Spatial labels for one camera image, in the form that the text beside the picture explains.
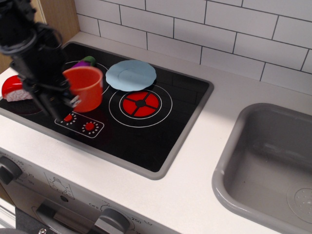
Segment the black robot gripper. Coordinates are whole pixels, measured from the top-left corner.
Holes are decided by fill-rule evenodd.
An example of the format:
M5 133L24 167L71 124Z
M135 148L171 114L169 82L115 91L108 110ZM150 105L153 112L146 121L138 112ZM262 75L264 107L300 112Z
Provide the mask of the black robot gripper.
M11 65L21 76L24 88L49 116L62 120L65 107L75 107L78 96L70 91L70 84L62 74L65 54L61 46L31 46L15 50Z

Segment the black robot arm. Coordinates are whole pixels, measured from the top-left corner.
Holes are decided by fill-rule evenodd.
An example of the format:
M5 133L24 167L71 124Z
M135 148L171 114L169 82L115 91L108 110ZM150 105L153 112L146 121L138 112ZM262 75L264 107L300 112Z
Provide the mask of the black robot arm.
M62 73L66 58L61 34L35 22L35 12L29 0L0 2L0 52L12 58L11 68L35 104L61 120L73 111L79 98L71 93Z

